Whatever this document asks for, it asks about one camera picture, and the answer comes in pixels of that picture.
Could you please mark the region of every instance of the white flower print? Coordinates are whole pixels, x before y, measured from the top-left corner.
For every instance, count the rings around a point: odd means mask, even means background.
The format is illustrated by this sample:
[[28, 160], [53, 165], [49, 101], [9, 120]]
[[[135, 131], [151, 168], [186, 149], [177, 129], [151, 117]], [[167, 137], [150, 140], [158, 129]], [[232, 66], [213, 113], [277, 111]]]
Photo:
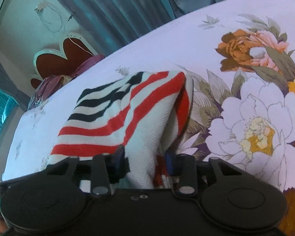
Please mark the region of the white flower print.
[[177, 154], [189, 154], [193, 155], [195, 151], [197, 151], [197, 147], [191, 147], [192, 144], [197, 140], [197, 137], [200, 133], [195, 134], [190, 139], [186, 140], [186, 135], [183, 137], [183, 139], [180, 141], [180, 144], [177, 148]]
[[281, 191], [295, 188], [295, 94], [250, 77], [240, 96], [227, 98], [223, 119], [212, 121], [205, 160], [219, 157]]

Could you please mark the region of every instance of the screw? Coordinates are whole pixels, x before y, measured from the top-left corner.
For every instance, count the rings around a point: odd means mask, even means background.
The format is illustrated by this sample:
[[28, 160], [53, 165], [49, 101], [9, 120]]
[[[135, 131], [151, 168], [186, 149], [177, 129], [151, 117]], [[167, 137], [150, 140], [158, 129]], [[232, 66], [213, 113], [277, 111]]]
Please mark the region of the screw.
[[195, 192], [195, 189], [191, 186], [182, 186], [179, 188], [179, 191], [182, 193], [182, 194], [192, 194]]
[[108, 189], [104, 186], [98, 186], [93, 189], [93, 193], [96, 195], [105, 195], [108, 193]]

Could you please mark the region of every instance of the red stripe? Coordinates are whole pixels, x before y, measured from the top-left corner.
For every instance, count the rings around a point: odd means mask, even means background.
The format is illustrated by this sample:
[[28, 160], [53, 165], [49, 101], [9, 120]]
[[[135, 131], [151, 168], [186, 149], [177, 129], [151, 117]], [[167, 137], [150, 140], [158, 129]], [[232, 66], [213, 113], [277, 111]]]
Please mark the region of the red stripe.
[[55, 145], [51, 155], [62, 154], [67, 156], [91, 157], [97, 154], [113, 154], [116, 146], [90, 145], [90, 144], [59, 144]]
[[157, 164], [155, 166], [155, 174], [153, 179], [153, 186], [164, 186], [162, 175], [168, 176], [166, 171], [165, 159], [162, 156], [156, 156]]
[[[133, 88], [130, 94], [130, 101], [146, 86], [152, 84], [158, 80], [165, 79], [168, 76], [169, 72], [159, 72], [156, 74], [152, 74], [149, 78]], [[118, 115], [113, 118], [110, 118], [107, 124], [103, 127], [97, 129], [84, 129], [79, 127], [63, 127], [60, 132], [60, 135], [83, 135], [83, 136], [108, 136], [113, 132], [117, 131], [121, 127], [124, 126], [124, 121], [126, 116], [130, 110], [130, 104], [128, 104], [123, 110], [121, 110]]]
[[178, 135], [180, 135], [187, 122], [187, 117], [189, 114], [189, 97], [185, 86], [183, 86], [183, 88], [179, 92], [179, 95], [174, 104], [174, 108], [176, 110], [178, 121]]
[[166, 82], [162, 86], [155, 89], [143, 102], [134, 109], [134, 116], [132, 121], [129, 123], [126, 131], [123, 145], [126, 145], [129, 139], [132, 137], [137, 124], [144, 118], [148, 112], [157, 104], [159, 101], [168, 97], [174, 93], [178, 93], [185, 82], [184, 73], [178, 73], [173, 79]]

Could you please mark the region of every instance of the black stripe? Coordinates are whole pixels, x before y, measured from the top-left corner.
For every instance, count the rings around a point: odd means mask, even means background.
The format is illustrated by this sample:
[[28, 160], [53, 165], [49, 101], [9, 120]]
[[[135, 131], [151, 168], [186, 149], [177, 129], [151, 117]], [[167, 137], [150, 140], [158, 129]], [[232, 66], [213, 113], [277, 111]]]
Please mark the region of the black stripe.
[[123, 99], [131, 90], [131, 88], [134, 85], [137, 85], [142, 82], [142, 76], [143, 72], [139, 72], [136, 75], [133, 75], [125, 84], [129, 84], [126, 90], [124, 91], [118, 91], [122, 86], [120, 86], [118, 89], [113, 90], [105, 97], [99, 98], [99, 99], [89, 99], [89, 100], [83, 100], [77, 107], [83, 106], [83, 107], [97, 107], [100, 104], [107, 102], [110, 100], [109, 104], [105, 109], [94, 113], [94, 114], [82, 114], [82, 113], [73, 113], [68, 120], [80, 120], [85, 122], [92, 122], [96, 119], [103, 116], [105, 111], [116, 101]]
[[96, 92], [96, 91], [103, 90], [103, 89], [107, 88], [108, 86], [110, 86], [110, 85], [112, 85], [112, 84], [114, 84], [115, 82], [118, 82], [118, 81], [114, 81], [114, 82], [111, 82], [111, 83], [105, 84], [105, 85], [103, 85], [103, 86], [96, 87], [96, 88], [94, 88], [94, 89], [85, 89], [85, 90], [82, 92], [82, 94], [80, 95], [80, 97], [79, 97], [77, 103], [78, 103], [82, 98], [84, 98], [86, 95], [91, 94], [92, 92]]

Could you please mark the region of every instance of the white fabric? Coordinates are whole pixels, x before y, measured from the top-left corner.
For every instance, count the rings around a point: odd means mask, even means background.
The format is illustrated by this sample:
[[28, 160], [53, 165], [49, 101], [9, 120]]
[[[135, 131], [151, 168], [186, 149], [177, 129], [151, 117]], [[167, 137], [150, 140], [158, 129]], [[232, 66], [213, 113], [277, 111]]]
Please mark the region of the white fabric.
[[[45, 105], [26, 112], [15, 132], [3, 180], [44, 169], [58, 132], [81, 92], [121, 79], [123, 76], [117, 72], [121, 68], [126, 71], [129, 68], [132, 74], [138, 71], [183, 71], [179, 67], [182, 66], [201, 76], [207, 75], [209, 69], [230, 89], [235, 72], [220, 71], [223, 57], [215, 48], [225, 33], [243, 28], [237, 22], [243, 20], [238, 16], [242, 13], [275, 19], [282, 31], [288, 33], [288, 42], [295, 49], [295, 0], [226, 0], [185, 15], [113, 53], [57, 91]], [[210, 30], [199, 27], [207, 14], [218, 17], [224, 27]]]

